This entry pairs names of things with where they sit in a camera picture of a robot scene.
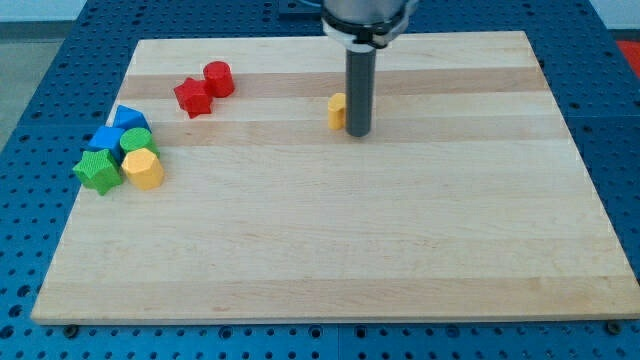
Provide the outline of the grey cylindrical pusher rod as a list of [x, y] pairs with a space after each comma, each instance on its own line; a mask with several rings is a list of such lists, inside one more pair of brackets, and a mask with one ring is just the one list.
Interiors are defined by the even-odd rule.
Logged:
[[376, 50], [346, 51], [345, 128], [352, 137], [365, 137], [371, 131]]

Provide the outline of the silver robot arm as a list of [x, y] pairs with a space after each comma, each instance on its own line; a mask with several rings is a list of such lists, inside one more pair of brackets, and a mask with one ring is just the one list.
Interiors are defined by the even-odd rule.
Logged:
[[401, 35], [417, 0], [324, 0], [323, 31], [346, 51], [346, 132], [367, 136], [373, 123], [377, 52]]

